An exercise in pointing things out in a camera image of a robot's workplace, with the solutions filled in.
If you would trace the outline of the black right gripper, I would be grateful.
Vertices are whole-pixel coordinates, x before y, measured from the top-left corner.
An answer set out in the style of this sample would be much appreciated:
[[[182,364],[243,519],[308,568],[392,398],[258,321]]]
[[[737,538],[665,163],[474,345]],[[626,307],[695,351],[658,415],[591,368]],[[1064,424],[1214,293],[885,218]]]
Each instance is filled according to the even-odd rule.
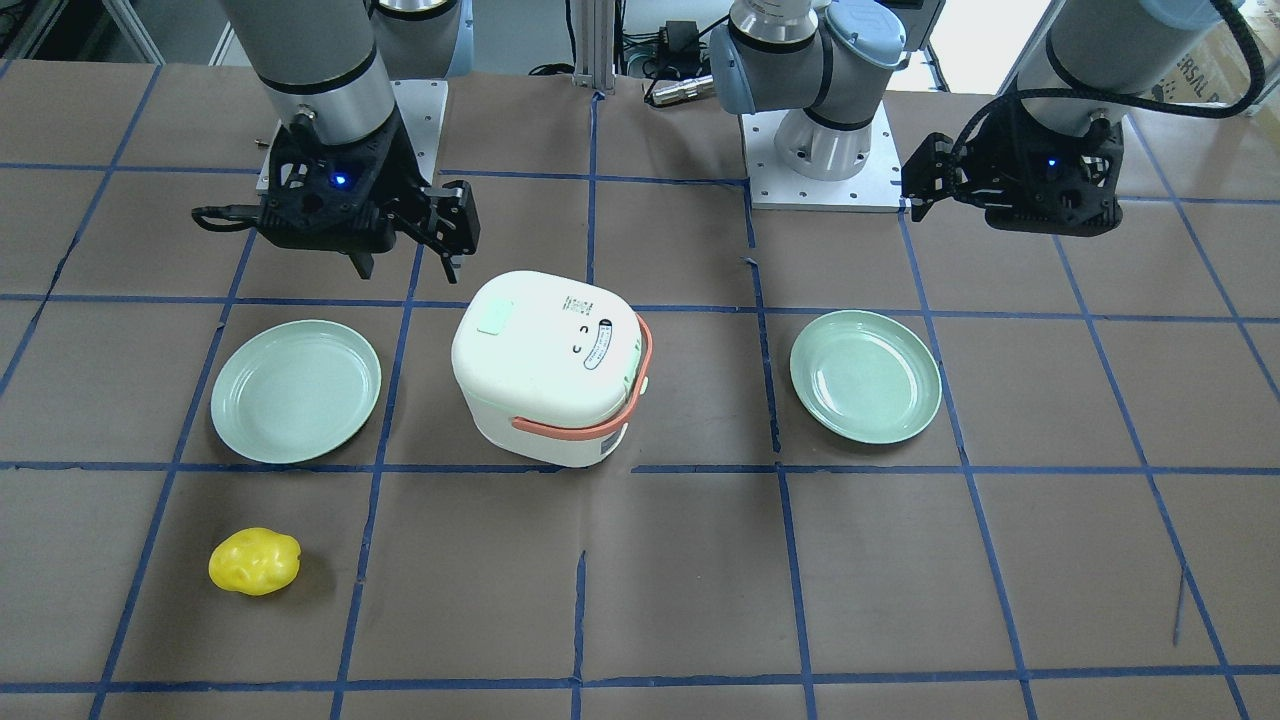
[[[317,111],[298,111],[276,132],[257,204],[196,208],[195,223],[221,233],[257,231],[279,249],[338,252],[364,279],[375,255],[407,234],[439,258],[448,283],[458,283],[481,234],[472,186],[456,179],[429,187],[397,109],[351,143],[323,143],[317,120]]]

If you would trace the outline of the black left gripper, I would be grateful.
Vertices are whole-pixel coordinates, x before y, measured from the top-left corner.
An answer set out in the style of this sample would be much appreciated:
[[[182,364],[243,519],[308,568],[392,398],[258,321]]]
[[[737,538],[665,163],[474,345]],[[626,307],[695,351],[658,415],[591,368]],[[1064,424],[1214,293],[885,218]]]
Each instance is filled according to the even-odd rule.
[[[945,133],[925,136],[902,164],[901,191],[911,222],[954,196],[982,208],[996,229],[1096,237],[1123,223],[1123,128],[1108,117],[1064,135],[1009,102],[955,149]]]

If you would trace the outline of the green plate near left arm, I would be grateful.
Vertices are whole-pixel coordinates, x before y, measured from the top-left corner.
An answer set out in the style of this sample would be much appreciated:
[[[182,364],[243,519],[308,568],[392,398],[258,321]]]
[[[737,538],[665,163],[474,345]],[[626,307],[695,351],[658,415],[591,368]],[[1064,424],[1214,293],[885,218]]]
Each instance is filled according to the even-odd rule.
[[[942,404],[940,364],[902,323],[863,310],[827,313],[788,357],[795,395],[826,429],[864,445],[919,436]]]

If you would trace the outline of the green plate near right arm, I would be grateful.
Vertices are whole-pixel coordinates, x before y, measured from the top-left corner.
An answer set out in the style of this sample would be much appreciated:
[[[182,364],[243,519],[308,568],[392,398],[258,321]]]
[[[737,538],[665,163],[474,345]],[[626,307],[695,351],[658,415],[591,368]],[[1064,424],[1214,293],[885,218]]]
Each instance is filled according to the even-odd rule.
[[[220,441],[239,456],[293,464],[355,437],[380,393],[380,357],[364,336],[337,322],[287,322],[228,357],[212,386],[210,416]]]

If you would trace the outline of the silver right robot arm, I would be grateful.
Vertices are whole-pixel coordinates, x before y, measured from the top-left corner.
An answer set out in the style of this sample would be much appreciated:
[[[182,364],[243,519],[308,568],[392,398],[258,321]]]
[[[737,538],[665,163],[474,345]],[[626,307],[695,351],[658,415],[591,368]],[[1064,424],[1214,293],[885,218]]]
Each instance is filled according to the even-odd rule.
[[[257,231],[279,249],[338,252],[362,278],[399,234],[457,282],[477,251],[471,186],[419,165],[393,85],[467,73],[468,1],[227,1],[224,10],[280,122],[255,205],[196,208],[211,232]]]

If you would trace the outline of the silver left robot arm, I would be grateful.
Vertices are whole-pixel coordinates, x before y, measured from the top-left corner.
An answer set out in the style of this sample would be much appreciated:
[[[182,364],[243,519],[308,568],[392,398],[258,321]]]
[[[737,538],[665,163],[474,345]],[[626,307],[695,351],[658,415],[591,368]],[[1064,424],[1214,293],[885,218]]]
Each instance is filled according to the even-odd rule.
[[[1235,102],[1161,102],[1149,91],[1216,26],[1249,72]],[[735,115],[782,111],[783,164],[815,181],[861,169],[876,109],[906,49],[877,1],[736,1],[710,33],[710,73]],[[952,199],[1001,231],[1093,237],[1123,220],[1116,191],[1132,108],[1175,117],[1242,114],[1265,87],[1265,60],[1238,1],[1065,1],[1016,64],[1009,87],[955,135],[923,138],[901,195],[920,222]]]

